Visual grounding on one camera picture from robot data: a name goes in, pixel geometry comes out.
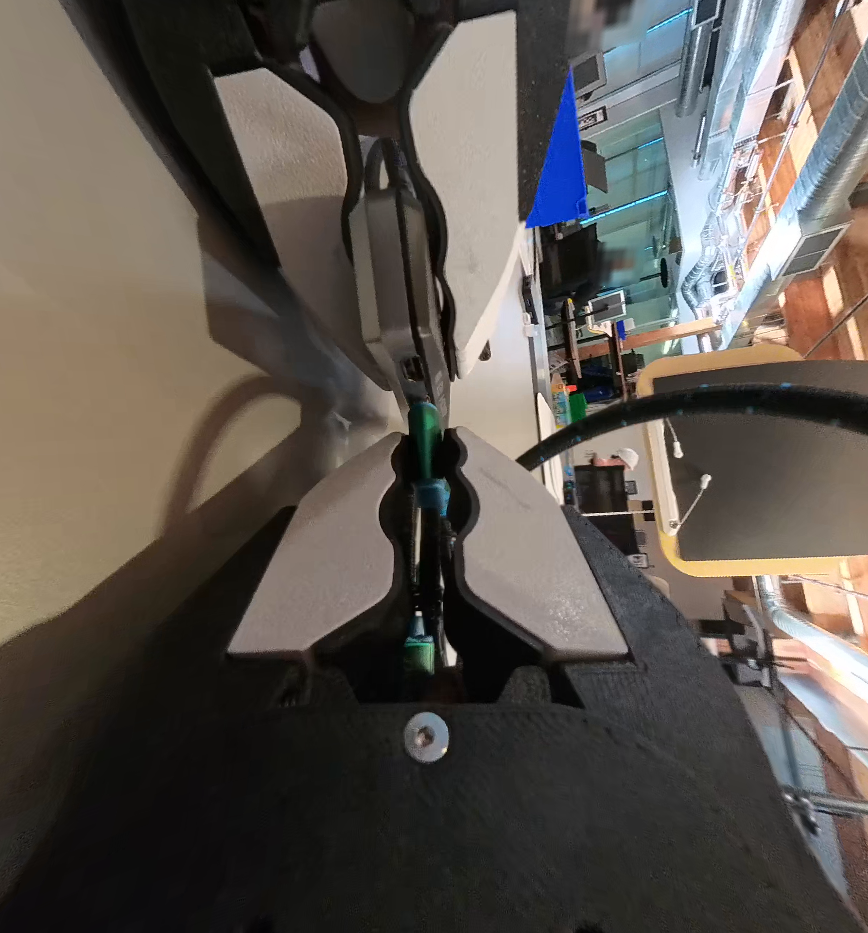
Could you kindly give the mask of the wood rimmed black board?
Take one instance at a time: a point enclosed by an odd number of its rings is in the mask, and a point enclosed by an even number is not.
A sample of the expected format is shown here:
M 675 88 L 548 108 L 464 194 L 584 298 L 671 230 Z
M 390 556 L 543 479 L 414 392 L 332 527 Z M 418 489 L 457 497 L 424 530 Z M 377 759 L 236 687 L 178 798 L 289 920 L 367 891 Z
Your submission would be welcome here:
M 694 577 L 827 573 L 868 556 L 868 437 L 765 415 L 671 420 L 685 450 L 681 475 L 713 483 L 677 538 L 680 487 L 662 421 L 644 426 L 661 550 Z

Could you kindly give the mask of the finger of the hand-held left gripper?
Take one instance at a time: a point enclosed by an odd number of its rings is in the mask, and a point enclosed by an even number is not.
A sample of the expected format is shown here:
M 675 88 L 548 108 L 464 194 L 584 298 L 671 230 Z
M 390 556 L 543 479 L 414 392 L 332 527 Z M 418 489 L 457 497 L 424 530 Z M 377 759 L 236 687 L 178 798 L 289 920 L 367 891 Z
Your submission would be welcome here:
M 291 66 L 216 76 L 214 88 L 284 280 L 314 326 L 406 409 L 362 332 L 346 233 L 362 157 L 347 112 Z
M 445 229 L 436 263 L 459 379 L 494 335 L 519 258 L 517 64 L 517 13 L 507 10 L 439 29 L 408 83 L 408 140 Z

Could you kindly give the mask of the colourful printed box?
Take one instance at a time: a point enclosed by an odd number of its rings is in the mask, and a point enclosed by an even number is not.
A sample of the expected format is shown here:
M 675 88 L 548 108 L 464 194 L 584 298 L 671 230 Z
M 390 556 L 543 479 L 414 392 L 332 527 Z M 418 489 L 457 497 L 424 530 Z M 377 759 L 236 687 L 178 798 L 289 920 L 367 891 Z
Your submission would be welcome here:
M 555 425 L 558 430 L 578 422 L 587 415 L 588 403 L 582 392 L 572 386 L 563 385 L 552 387 L 553 413 Z

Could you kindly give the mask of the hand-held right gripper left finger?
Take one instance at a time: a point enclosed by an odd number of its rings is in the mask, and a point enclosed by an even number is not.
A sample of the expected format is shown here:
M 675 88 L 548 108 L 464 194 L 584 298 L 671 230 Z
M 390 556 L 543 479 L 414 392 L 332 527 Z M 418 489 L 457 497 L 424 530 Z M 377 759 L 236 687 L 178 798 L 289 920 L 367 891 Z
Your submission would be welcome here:
M 396 483 L 390 433 L 300 500 L 231 637 L 232 657 L 303 659 L 380 605 L 395 582 L 395 549 L 380 507 Z

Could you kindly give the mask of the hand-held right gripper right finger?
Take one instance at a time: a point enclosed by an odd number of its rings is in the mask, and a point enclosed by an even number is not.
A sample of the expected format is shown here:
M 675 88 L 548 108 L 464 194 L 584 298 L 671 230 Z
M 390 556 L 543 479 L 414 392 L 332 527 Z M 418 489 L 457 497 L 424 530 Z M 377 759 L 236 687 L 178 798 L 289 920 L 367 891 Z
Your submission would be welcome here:
M 470 503 L 454 551 L 460 594 L 544 661 L 626 659 L 627 642 L 556 499 L 468 428 L 451 438 Z

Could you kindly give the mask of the silver ventilation duct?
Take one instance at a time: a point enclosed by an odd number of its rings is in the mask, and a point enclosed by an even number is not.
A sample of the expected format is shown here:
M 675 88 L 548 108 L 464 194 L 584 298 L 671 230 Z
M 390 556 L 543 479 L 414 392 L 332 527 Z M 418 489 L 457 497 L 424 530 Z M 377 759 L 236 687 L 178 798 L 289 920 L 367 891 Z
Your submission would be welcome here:
M 702 351 L 868 359 L 868 2 L 747 2 L 707 112 L 679 306 Z

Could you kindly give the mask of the blue plastic crate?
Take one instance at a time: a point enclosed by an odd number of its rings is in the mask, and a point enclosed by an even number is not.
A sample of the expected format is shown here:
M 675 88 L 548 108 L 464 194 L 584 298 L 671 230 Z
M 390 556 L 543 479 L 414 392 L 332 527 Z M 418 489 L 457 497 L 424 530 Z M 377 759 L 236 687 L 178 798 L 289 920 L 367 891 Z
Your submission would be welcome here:
M 576 90 L 568 70 L 526 228 L 551 227 L 588 216 Z

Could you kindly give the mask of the black hdmi switch box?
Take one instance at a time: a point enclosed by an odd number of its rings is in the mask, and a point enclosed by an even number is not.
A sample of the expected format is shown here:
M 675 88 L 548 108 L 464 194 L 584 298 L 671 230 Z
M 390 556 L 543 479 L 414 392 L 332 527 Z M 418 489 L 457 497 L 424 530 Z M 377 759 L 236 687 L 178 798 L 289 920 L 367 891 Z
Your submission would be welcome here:
M 404 185 L 371 190 L 349 217 L 360 328 L 404 414 L 428 402 L 445 423 L 451 378 L 421 204 Z

